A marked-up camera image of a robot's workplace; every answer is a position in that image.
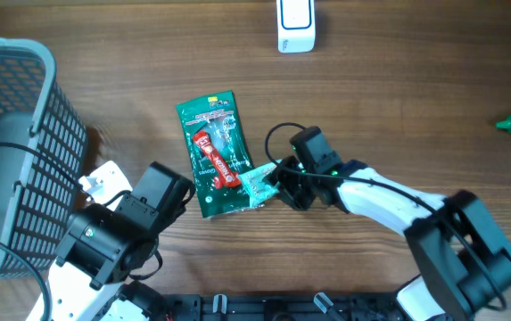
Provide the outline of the teal wet wipes pack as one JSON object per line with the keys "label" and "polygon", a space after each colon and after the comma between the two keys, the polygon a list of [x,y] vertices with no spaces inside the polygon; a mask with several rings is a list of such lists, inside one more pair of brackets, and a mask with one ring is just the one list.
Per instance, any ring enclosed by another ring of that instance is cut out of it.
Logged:
{"label": "teal wet wipes pack", "polygon": [[272,162],[239,174],[244,191],[249,196],[250,207],[256,208],[279,193],[278,183],[267,183],[264,178],[276,169]]}

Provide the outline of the red white snack packet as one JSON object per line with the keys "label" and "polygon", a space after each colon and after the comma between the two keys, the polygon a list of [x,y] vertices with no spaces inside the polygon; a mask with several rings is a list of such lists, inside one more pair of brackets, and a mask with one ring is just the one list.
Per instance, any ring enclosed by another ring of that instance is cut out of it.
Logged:
{"label": "red white snack packet", "polygon": [[238,173],[228,166],[205,131],[194,134],[192,139],[216,169],[217,175],[213,178],[213,182],[217,189],[222,187],[235,188],[241,185]]}

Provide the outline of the green 3M gloves packet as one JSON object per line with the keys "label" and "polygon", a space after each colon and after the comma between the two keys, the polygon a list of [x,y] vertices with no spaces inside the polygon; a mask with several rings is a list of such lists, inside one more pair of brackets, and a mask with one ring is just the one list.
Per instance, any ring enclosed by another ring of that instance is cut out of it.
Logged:
{"label": "green 3M gloves packet", "polygon": [[228,166],[238,175],[254,169],[243,134],[235,95],[231,90],[201,96],[176,105],[194,176],[196,195],[204,218],[250,208],[242,183],[235,188],[217,189],[216,169],[192,139],[205,131]]}

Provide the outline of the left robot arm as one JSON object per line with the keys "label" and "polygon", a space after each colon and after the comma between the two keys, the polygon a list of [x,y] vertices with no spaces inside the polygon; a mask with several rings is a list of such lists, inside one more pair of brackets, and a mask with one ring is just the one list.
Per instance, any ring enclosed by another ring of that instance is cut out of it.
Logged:
{"label": "left robot arm", "polygon": [[194,183],[153,162],[136,186],[70,216],[30,320],[162,320],[167,300],[139,275],[160,259],[159,234],[185,212]]}

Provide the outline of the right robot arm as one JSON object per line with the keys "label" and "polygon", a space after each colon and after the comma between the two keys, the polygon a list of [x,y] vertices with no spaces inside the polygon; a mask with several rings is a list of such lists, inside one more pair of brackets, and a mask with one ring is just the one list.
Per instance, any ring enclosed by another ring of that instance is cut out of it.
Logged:
{"label": "right robot arm", "polygon": [[474,193],[418,191],[364,162],[342,160],[320,128],[298,129],[293,155],[273,159],[266,181],[294,210],[319,199],[405,238],[419,274],[391,296],[403,319],[472,320],[483,309],[507,309],[511,242]]}

